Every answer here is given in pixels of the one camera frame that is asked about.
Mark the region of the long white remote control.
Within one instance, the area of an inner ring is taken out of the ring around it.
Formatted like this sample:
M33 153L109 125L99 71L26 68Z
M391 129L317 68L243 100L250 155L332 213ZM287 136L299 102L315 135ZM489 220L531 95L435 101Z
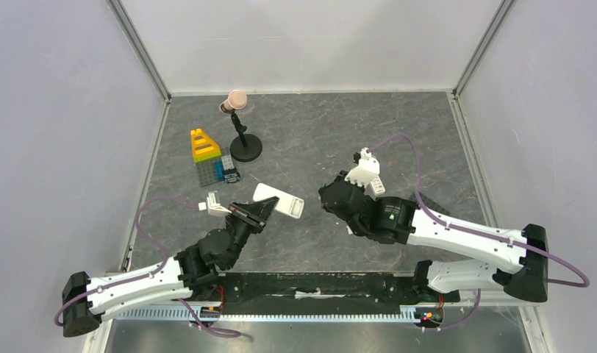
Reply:
M370 187L375 196L381 196L385 193L385 186L379 176L376 176L371 182Z

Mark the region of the white grey remote control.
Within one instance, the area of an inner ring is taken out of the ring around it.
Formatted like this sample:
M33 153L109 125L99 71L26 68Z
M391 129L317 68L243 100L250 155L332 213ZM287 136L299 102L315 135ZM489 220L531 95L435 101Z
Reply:
M259 183L255 188L252 200L258 202L271 197L279 199L274 208L275 211L290 218L300 219L304 211L304 200L283 190Z

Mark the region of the yellow toy brick tower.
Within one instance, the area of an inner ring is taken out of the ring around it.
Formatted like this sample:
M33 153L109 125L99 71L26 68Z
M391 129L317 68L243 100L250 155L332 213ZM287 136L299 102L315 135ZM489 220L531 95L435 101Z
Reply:
M194 163L202 163L222 155L219 145L203 129L191 130L190 142Z

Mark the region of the dark studded baseplate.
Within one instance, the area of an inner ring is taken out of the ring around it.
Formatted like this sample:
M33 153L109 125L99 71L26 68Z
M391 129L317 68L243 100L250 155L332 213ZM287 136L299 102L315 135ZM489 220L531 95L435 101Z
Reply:
M444 208L443 206L441 206L440 204L438 204L433 199L430 199L424 193L420 192L419 195L420 195L420 198L421 198L422 202L424 203L424 205L428 209L430 209L433 213L440 213L440 214L443 214L443 215L451 215L450 211L448 211L446 208ZM410 196L408 197L408 200L410 200L411 202L416 203L418 210L422 210L423 209L422 206L421 206L421 204L420 204L420 202L418 201L418 198L415 195L415 193L411 193Z

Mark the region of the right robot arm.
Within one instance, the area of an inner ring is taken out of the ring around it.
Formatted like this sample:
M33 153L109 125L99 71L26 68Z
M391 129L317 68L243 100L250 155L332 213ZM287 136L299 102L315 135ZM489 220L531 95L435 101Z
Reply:
M318 190L322 208L344 221L351 234L383 244L428 246L465 256L443 263L418 262L413 294L430 300L456 290L502 289L525 302L548 299L547 236L544 227L497 229L424 210L420 202L397 196L372 198L341 171Z

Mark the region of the pink microphone on stand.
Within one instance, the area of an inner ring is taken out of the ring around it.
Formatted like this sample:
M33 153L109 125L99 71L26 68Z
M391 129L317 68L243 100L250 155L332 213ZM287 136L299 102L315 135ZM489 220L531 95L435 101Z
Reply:
M247 126L243 125L237 111L242 110L248 102L247 94L242 90L232 90L219 110L229 114L237 137L231 142L229 152L238 162L247 163L256 160L262 153L262 141L253 134L246 134Z

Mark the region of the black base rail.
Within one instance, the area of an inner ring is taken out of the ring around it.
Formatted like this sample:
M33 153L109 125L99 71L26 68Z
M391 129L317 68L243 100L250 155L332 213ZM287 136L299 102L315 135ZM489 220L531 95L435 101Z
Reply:
M221 274L191 299L220 301L226 315L372 315L441 299L457 303L460 294L425 288L410 273L248 272Z

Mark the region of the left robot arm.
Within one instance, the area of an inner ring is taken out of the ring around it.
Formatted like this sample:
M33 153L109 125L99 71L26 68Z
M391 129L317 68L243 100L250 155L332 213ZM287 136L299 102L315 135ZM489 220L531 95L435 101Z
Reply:
M181 301L197 297L211 299L218 289L220 271L232 268L251 235L259 234L279 202L271 196L255 202L232 202L223 206L210 192L199 204L181 199L176 203L210 215L222 217L224 225L213 229L197 243L174 255L144 232L135 214L137 233L160 250L162 259L142 269L119 274L90 277L80 271L69 276L62 290L62 306L54 324L66 338L85 335L98 329L127 310L163 301Z

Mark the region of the blue toy brick block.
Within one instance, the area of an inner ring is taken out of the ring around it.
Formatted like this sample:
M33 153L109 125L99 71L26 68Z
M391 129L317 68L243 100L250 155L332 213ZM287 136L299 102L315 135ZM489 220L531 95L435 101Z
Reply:
M219 182L234 184L242 179L228 148L221 149L220 157L213 157L196 163L195 167L197 180L201 188Z

